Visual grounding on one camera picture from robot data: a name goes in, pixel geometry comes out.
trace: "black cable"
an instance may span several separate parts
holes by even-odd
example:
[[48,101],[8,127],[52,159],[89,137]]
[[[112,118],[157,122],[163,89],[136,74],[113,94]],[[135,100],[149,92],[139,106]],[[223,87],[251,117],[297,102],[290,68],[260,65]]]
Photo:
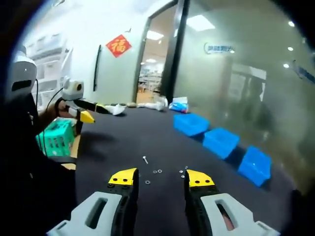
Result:
[[[37,110],[37,104],[38,104],[38,79],[35,79],[36,80],[36,112],[38,112]],[[37,135],[38,137],[38,140],[39,140],[39,147],[40,147],[40,150],[43,151],[43,147],[41,146],[41,141],[40,141],[40,136],[39,134]]]
[[[61,88],[61,89],[59,89],[55,94],[54,94],[54,96],[50,99],[50,101],[48,102],[48,104],[47,104],[47,108],[46,108],[46,111],[45,111],[45,113],[48,111],[48,107],[49,107],[49,104],[51,103],[51,101],[54,99],[54,97],[56,97],[57,96],[57,94],[62,90],[63,88]],[[44,150],[45,150],[45,155],[47,156],[47,151],[46,151],[46,144],[45,144],[45,129],[43,130],[43,143],[44,143]]]

